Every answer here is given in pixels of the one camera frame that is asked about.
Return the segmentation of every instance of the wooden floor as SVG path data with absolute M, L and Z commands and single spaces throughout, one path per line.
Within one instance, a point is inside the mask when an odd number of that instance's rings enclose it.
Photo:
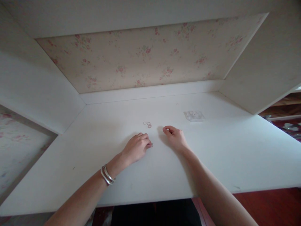
M 234 195 L 259 226 L 301 226 L 301 189 L 288 188 Z M 192 199 L 202 226 L 214 226 L 200 198 Z M 97 208 L 93 226 L 102 226 L 112 207 Z

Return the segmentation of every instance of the silver bracelet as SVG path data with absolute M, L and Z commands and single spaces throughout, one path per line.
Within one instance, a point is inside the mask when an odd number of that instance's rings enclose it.
M 100 169 L 100 172 L 101 172 L 101 175 L 103 176 L 103 178 L 106 180 L 107 184 L 112 185 L 112 184 L 114 183 L 114 182 L 109 181 L 109 180 L 105 177 L 105 175 L 104 175 L 104 173 L 103 173 L 103 167 Z
M 104 173 L 105 173 L 105 175 L 111 180 L 111 181 L 115 181 L 115 179 L 113 179 L 110 175 L 109 175 L 109 173 L 108 173 L 108 171 L 107 171 L 107 164 L 105 164 L 104 166 Z

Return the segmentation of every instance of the right hand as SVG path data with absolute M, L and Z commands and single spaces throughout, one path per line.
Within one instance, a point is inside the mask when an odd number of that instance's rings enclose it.
M 125 161 L 128 165 L 131 165 L 143 158 L 146 154 L 146 150 L 151 147 L 152 143 L 148 139 L 148 134 L 139 133 L 128 141 L 121 153 L 125 156 Z
M 178 152 L 183 153 L 190 150 L 182 130 L 179 130 L 173 126 L 165 126 L 163 127 L 163 132 L 167 136 L 170 144 Z

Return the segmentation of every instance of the white desk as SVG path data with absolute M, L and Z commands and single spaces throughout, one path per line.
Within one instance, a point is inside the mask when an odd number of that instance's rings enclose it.
M 188 110 L 200 110 L 205 121 L 187 121 Z M 298 141 L 219 92 L 186 94 L 87 105 L 6 199 L 0 215 L 57 210 L 138 132 L 149 134 L 153 148 L 117 177 L 98 206 L 193 197 L 185 165 L 166 145 L 166 125 L 184 131 L 197 156 L 233 193 L 301 185 Z

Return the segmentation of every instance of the person's lap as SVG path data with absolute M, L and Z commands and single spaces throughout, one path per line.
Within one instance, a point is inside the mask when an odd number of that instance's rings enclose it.
M 191 199 L 142 203 L 114 207 L 111 226 L 191 225 L 201 226 Z

